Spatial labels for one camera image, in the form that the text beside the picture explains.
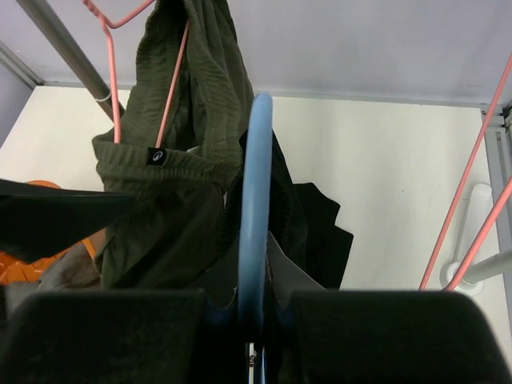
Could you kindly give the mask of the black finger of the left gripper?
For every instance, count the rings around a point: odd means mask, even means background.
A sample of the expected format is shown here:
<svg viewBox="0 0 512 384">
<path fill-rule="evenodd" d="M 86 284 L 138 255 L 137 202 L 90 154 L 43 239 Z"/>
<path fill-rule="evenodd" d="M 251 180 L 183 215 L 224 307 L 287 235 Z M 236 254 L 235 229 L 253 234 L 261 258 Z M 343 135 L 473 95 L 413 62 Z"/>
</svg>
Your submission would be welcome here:
<svg viewBox="0 0 512 384">
<path fill-rule="evenodd" d="M 32 263 L 59 253 L 133 209 L 128 194 L 1 180 L 1 250 Z"/>
</svg>

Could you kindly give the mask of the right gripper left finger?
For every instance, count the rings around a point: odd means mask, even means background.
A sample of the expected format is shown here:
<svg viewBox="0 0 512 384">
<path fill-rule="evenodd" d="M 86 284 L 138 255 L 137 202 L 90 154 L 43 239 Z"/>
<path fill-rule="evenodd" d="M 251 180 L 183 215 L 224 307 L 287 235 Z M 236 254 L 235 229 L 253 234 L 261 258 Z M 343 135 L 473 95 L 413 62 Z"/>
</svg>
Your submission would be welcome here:
<svg viewBox="0 0 512 384">
<path fill-rule="evenodd" d="M 204 298 L 190 291 L 36 294 L 8 321 L 3 383 L 210 383 Z"/>
</svg>

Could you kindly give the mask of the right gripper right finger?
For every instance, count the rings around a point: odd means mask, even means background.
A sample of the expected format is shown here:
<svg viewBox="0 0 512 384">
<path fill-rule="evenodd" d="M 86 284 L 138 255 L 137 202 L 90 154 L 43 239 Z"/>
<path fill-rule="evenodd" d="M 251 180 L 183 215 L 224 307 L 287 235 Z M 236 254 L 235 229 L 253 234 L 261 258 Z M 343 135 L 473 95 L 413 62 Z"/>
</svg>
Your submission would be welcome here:
<svg viewBox="0 0 512 384">
<path fill-rule="evenodd" d="M 443 292 L 310 292 L 292 300 L 304 383 L 509 383 L 486 318 Z"/>
</svg>

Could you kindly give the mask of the grey shorts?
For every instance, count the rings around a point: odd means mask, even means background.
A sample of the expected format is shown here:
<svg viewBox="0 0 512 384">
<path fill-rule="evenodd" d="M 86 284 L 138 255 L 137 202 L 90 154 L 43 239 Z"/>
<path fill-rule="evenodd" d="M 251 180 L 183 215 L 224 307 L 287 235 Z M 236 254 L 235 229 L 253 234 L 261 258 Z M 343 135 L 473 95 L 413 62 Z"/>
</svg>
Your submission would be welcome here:
<svg viewBox="0 0 512 384">
<path fill-rule="evenodd" d="M 6 316 L 9 318 L 31 295 L 47 291 L 98 289 L 101 278 L 86 247 L 79 243 L 47 267 L 34 282 L 6 285 Z"/>
</svg>

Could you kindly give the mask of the black shorts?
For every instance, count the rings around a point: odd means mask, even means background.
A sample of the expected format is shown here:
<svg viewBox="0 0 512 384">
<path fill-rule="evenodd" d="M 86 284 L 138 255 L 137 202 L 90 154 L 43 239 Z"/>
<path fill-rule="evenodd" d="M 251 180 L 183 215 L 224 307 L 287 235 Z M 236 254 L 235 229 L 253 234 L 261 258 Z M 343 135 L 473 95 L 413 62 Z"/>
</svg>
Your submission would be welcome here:
<svg viewBox="0 0 512 384">
<path fill-rule="evenodd" d="M 273 137 L 272 180 L 270 190 L 270 232 L 288 258 L 284 283 L 290 288 L 289 322 L 275 333 L 280 352 L 268 369 L 266 383 L 301 382 L 298 337 L 292 300 L 310 292 L 339 292 L 354 237 L 336 226 L 339 204 L 325 196 L 313 183 L 292 181 L 285 156 Z M 224 246 L 231 246 L 240 223 L 242 173 L 228 193 L 223 228 Z"/>
</svg>

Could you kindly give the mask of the blue wire hanger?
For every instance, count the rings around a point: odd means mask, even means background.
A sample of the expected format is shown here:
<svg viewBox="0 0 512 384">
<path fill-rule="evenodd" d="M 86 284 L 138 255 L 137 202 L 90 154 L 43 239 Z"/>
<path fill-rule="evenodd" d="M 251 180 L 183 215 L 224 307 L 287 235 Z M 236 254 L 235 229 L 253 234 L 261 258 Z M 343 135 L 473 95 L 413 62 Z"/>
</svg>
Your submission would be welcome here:
<svg viewBox="0 0 512 384">
<path fill-rule="evenodd" d="M 240 223 L 225 257 L 197 283 L 207 297 L 205 341 L 196 383 L 266 383 L 275 333 L 292 322 L 288 258 L 270 232 L 273 99 L 258 94 L 246 132 Z"/>
</svg>

